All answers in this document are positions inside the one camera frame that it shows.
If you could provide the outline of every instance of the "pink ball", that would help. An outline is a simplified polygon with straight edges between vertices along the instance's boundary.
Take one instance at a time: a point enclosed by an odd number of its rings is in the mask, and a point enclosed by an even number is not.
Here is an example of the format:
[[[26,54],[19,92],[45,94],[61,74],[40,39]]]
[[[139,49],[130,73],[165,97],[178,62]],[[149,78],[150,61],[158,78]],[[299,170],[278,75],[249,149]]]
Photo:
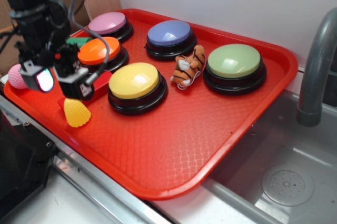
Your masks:
[[[8,72],[8,81],[14,88],[23,90],[26,89],[27,86],[25,82],[22,79],[22,76],[19,72],[19,69],[21,68],[20,64],[16,64]]]

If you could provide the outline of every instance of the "tiger plush toy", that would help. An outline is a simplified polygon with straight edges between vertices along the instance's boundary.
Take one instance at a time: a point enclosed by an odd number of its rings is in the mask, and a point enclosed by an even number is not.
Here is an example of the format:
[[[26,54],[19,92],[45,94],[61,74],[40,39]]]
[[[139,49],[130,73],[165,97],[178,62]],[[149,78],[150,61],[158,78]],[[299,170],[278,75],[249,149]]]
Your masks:
[[[171,82],[176,83],[180,90],[185,90],[202,73],[205,60],[205,49],[201,45],[195,46],[189,57],[177,55]]]

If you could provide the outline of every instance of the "plastic tray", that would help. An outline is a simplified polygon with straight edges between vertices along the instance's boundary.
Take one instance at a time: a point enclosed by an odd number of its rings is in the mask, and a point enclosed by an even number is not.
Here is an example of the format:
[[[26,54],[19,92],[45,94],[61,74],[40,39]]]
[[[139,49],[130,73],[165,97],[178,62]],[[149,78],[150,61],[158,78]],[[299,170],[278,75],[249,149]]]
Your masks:
[[[145,50],[149,29],[172,18],[138,9],[121,12],[134,26],[134,35],[123,43],[130,63],[151,63],[167,80],[168,96],[158,108],[143,115],[121,115],[113,111],[105,94],[87,106],[92,113],[89,123],[71,128],[57,103],[63,97],[58,85],[49,93],[39,93],[7,83],[5,94],[131,193],[149,200],[173,198],[206,178],[291,82],[298,63],[280,46],[190,23],[206,56],[225,44],[251,45],[263,57],[267,77],[261,88],[240,96],[212,92],[202,76],[181,91],[170,83],[175,62],[154,60]],[[86,35],[80,31],[74,36]]]

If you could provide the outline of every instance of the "green object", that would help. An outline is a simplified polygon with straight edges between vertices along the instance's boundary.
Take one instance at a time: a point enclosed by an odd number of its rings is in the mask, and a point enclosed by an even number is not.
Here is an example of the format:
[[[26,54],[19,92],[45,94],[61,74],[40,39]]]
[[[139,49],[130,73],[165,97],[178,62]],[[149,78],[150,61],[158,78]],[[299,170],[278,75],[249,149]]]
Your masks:
[[[243,44],[218,47],[211,52],[208,64],[213,74],[224,78],[239,78],[252,74],[259,67],[260,53]]]
[[[77,44],[78,47],[82,47],[85,43],[91,41],[92,38],[88,38],[88,37],[85,37],[85,38],[69,38],[67,39],[67,43],[68,44]]]

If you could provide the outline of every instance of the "stainless steel sink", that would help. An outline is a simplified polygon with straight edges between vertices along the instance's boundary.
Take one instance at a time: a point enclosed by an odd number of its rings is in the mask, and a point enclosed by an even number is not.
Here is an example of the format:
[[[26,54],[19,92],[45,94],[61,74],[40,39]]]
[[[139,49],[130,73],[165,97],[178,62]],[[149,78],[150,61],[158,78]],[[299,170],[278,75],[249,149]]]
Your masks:
[[[210,174],[219,187],[282,223],[336,223],[337,110],[323,106],[313,128],[295,120],[285,91]]]

